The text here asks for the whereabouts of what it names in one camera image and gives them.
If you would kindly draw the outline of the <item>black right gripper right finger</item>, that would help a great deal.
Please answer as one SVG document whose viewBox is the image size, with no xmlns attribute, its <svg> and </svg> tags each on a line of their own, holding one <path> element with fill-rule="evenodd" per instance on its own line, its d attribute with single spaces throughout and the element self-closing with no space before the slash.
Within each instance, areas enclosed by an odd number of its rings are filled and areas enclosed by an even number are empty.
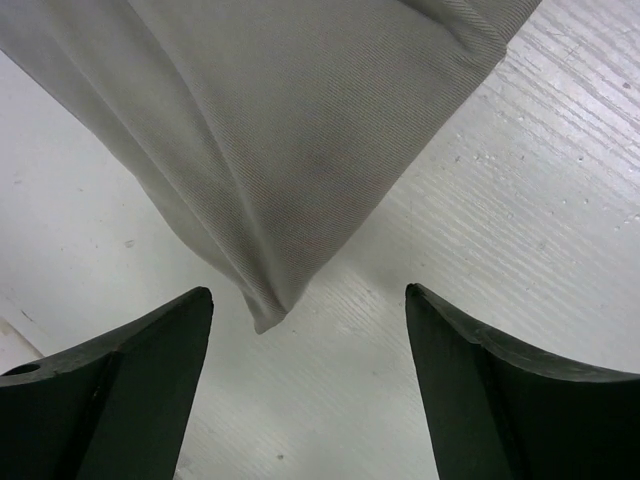
<svg viewBox="0 0 640 480">
<path fill-rule="evenodd" d="M 635 479 L 639 378 L 542 350 L 419 284 L 411 352 L 442 479 Z"/>
</svg>

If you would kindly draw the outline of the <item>grey trousers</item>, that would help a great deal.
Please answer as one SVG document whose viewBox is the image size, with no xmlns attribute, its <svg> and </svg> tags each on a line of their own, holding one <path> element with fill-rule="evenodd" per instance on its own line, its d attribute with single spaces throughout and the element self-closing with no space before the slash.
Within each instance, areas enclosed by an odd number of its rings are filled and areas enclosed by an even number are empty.
<svg viewBox="0 0 640 480">
<path fill-rule="evenodd" d="M 278 325 L 533 1 L 5 1 L 1 49 Z"/>
</svg>

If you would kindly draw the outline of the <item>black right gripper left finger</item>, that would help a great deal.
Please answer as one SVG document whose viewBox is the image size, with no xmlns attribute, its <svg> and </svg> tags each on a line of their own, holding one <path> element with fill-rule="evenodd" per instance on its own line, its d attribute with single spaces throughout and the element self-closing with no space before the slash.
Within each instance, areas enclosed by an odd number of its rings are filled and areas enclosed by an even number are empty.
<svg viewBox="0 0 640 480">
<path fill-rule="evenodd" d="M 4 479 L 171 479 L 213 317 L 197 287 L 1 376 Z"/>
</svg>

